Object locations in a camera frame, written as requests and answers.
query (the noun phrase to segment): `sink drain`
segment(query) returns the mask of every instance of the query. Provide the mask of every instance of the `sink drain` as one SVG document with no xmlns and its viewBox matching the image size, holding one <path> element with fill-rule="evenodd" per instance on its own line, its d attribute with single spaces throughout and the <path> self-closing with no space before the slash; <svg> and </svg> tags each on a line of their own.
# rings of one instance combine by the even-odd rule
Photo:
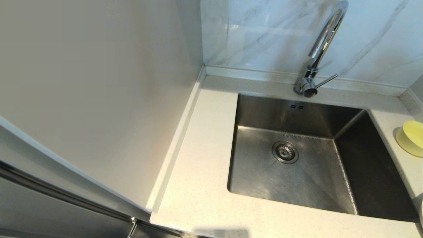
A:
<svg viewBox="0 0 423 238">
<path fill-rule="evenodd" d="M 273 144 L 274 157 L 282 163 L 295 163 L 298 160 L 298 150 L 287 141 L 278 141 Z"/>
</svg>

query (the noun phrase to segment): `yellow bowl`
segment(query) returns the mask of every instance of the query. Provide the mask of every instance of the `yellow bowl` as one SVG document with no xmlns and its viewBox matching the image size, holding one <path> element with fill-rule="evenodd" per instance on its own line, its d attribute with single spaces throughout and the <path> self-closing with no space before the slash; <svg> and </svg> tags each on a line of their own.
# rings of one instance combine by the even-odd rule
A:
<svg viewBox="0 0 423 238">
<path fill-rule="evenodd" d="M 408 153 L 423 157 L 423 124 L 407 121 L 396 134 L 398 144 Z"/>
</svg>

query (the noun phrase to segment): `countertop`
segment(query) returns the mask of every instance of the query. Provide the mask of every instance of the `countertop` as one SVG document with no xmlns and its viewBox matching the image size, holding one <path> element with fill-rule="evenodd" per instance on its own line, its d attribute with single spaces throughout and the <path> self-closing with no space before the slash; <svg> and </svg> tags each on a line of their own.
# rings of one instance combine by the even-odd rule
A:
<svg viewBox="0 0 423 238">
<path fill-rule="evenodd" d="M 423 197 L 423 160 L 395 141 L 413 120 L 397 97 L 320 88 L 313 98 L 292 85 L 208 75 L 198 96 L 159 211 L 150 222 L 214 237 L 420 237 L 420 224 L 357 216 L 233 194 L 227 189 L 238 93 L 366 108 L 413 201 Z"/>
</svg>

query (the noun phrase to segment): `wall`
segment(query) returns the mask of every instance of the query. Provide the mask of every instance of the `wall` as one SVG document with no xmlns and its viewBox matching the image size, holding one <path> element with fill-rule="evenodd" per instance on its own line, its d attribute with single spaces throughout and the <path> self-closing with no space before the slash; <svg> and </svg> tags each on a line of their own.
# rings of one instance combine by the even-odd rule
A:
<svg viewBox="0 0 423 238">
<path fill-rule="evenodd" d="M 206 65 L 299 73 L 338 0 L 201 0 Z M 423 74 L 423 2 L 350 0 L 320 76 L 408 87 Z"/>
<path fill-rule="evenodd" d="M 0 8 L 2 125 L 145 206 L 201 69 L 199 1 Z"/>
<path fill-rule="evenodd" d="M 423 123 L 423 75 L 417 79 L 400 97 L 410 114 Z"/>
<path fill-rule="evenodd" d="M 423 102 L 423 75 L 410 86 L 410 89 L 416 94 L 418 99 Z"/>
</svg>

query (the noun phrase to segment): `faucet base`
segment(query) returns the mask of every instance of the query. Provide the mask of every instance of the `faucet base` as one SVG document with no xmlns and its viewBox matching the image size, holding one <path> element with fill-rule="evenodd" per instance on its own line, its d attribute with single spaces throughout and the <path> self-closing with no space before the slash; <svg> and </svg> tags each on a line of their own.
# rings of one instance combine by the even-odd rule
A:
<svg viewBox="0 0 423 238">
<path fill-rule="evenodd" d="M 296 94 L 298 94 L 298 95 L 300 95 L 300 96 L 302 96 L 302 95 L 303 95 L 303 93 L 302 93 L 302 92 L 298 92 L 298 91 L 297 91 L 297 87 L 294 87 L 294 93 L 296 93 Z"/>
</svg>

